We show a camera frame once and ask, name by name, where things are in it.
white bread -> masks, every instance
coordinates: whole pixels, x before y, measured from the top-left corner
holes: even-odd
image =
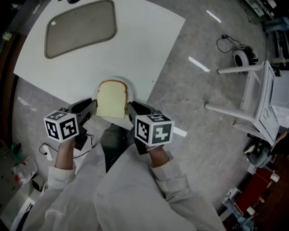
[[[97,116],[125,118],[126,85],[117,80],[108,80],[100,84],[97,95]]]

sleeve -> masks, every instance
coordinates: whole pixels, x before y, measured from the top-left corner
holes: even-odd
[[[23,226],[23,231],[40,230],[45,221],[45,213],[61,194],[62,190],[75,178],[75,169],[63,170],[49,167],[48,188],[35,202]]]
[[[289,18],[288,18],[288,17],[283,17],[283,20],[285,21],[285,23],[286,23],[287,25],[289,25]]]
[[[176,213],[193,223],[197,230],[225,231],[213,205],[200,194],[192,192],[186,175],[174,159],[152,168],[152,171],[166,201]]]

pants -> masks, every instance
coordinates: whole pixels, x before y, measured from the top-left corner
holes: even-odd
[[[117,161],[121,154],[134,143],[129,130],[112,124],[104,130],[100,138],[100,144],[105,156],[106,171]]]
[[[254,153],[248,153],[247,158],[252,165],[259,168],[264,168],[272,158],[272,155],[268,155],[269,151],[269,148],[264,147],[259,157],[257,157]]]
[[[273,31],[287,31],[289,30],[288,18],[282,17],[268,21],[264,24],[264,29],[266,33]]]

concrete floor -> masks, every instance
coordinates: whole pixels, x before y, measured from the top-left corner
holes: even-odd
[[[33,11],[38,2],[28,0]],[[169,114],[176,126],[188,132],[183,138],[175,135],[167,145],[181,168],[187,173],[194,190],[201,191],[218,208],[227,191],[235,187],[244,176],[248,162],[242,153],[247,135],[231,125],[234,118],[204,108],[205,102],[238,108],[245,88],[246,77],[237,74],[217,74],[219,68],[234,66],[231,52],[223,54],[217,49],[216,40],[228,34],[242,44],[252,46],[265,60],[266,36],[260,24],[248,22],[254,14],[241,0],[151,0],[184,17],[186,22],[167,59],[165,66],[150,95],[148,104]],[[206,13],[209,10],[221,19],[218,23]],[[22,13],[16,21],[29,16]],[[12,23],[11,30],[28,34],[37,14],[22,28]],[[273,38],[268,38],[267,59],[274,52]],[[221,44],[221,48],[231,47]],[[210,72],[188,61],[191,56],[209,68]],[[39,172],[47,177],[52,165],[39,152],[43,142],[57,148],[58,143],[49,139],[43,125],[43,117],[67,103],[19,79],[13,114],[13,140],[21,142],[25,155],[36,158]],[[96,143],[109,123],[93,117],[86,124],[89,133],[95,134]],[[86,143],[84,150],[89,150]]]

white table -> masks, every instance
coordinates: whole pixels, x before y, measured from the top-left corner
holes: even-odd
[[[113,39],[45,58],[49,20],[89,2],[93,0],[72,5],[51,0],[29,33],[14,73],[69,104],[91,97],[98,82],[121,77],[132,88],[134,99],[146,103],[185,19],[145,0],[114,0],[117,33]],[[105,119],[132,127],[127,117]]]
[[[205,107],[252,122],[258,131],[241,124],[234,124],[233,126],[267,140],[269,144],[273,145],[280,127],[270,105],[275,77],[274,71],[269,62],[266,61],[264,65],[219,69],[218,73],[225,74],[243,71],[247,71],[248,76],[239,110],[224,108],[210,103],[206,103]]]

